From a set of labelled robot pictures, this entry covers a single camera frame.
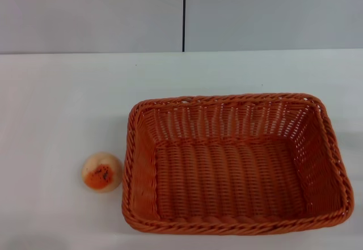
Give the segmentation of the orange woven plastic basket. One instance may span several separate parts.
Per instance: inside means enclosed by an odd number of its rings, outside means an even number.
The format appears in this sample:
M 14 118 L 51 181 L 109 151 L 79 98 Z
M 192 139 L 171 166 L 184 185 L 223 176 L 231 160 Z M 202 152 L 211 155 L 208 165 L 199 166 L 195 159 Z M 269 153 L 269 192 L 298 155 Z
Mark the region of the orange woven plastic basket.
M 141 101 L 122 212 L 159 234 L 266 235 L 345 222 L 354 194 L 323 103 L 297 93 Z

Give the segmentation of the round bun with orange spot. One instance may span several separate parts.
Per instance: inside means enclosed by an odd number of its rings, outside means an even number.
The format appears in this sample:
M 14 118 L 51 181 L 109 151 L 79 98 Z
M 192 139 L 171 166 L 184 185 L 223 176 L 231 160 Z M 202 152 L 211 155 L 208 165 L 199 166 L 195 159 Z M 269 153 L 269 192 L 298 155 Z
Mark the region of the round bun with orange spot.
M 97 152 L 89 156 L 82 167 L 84 184 L 98 193 L 115 190 L 122 182 L 123 165 L 119 158 L 107 153 Z

